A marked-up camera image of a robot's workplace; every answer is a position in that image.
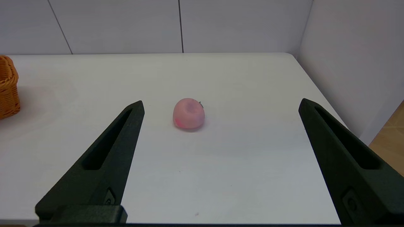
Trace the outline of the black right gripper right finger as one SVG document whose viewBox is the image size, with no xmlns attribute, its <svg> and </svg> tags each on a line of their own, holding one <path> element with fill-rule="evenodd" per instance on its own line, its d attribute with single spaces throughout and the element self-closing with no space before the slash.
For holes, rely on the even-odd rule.
<svg viewBox="0 0 404 227">
<path fill-rule="evenodd" d="M 299 115 L 343 225 L 402 225 L 404 178 L 321 105 Z"/>
</svg>

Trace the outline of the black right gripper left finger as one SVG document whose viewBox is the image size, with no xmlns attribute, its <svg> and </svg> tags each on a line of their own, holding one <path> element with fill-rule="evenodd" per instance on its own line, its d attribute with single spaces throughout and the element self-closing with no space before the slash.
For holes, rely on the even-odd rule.
<svg viewBox="0 0 404 227">
<path fill-rule="evenodd" d="M 36 204 L 40 224 L 124 224 L 121 205 L 145 110 L 128 105 Z"/>
</svg>

